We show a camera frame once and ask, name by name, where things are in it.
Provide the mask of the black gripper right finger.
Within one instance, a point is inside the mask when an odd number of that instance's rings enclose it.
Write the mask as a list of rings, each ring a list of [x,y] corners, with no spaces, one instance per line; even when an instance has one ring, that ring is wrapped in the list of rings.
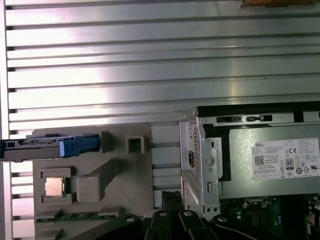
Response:
[[[206,221],[191,210],[186,210],[179,191],[172,192],[173,209],[188,240],[272,240],[273,234],[262,228],[219,214]]]

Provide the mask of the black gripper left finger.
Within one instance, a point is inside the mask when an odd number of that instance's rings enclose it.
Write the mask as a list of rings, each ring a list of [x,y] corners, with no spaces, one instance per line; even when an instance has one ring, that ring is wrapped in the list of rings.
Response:
[[[113,218],[93,230],[94,240],[170,240],[175,213],[175,192],[163,191],[162,208],[152,217],[125,214]]]

